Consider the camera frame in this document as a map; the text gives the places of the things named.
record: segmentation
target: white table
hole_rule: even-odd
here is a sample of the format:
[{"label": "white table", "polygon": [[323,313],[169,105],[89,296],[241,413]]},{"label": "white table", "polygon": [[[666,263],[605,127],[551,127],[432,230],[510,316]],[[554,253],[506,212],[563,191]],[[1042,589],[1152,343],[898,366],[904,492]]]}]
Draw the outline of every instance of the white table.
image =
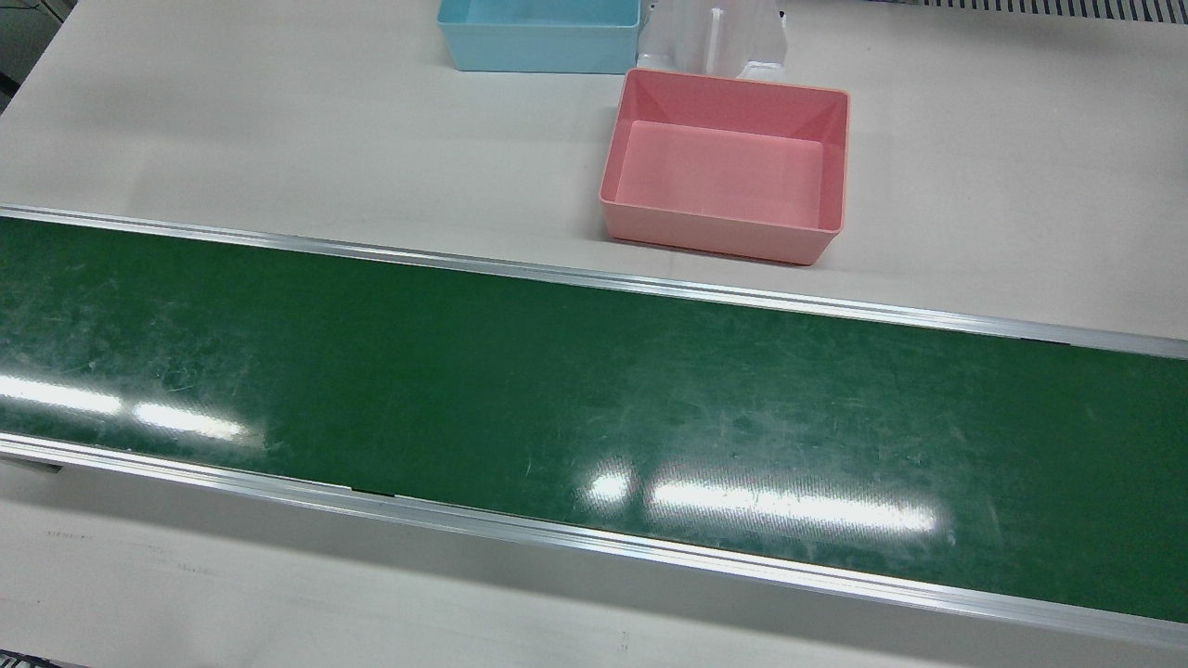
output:
[{"label": "white table", "polygon": [[1188,338],[1181,26],[788,2],[788,78],[853,95],[803,269],[611,241],[621,77],[457,73],[436,5],[88,0],[0,202]]}]

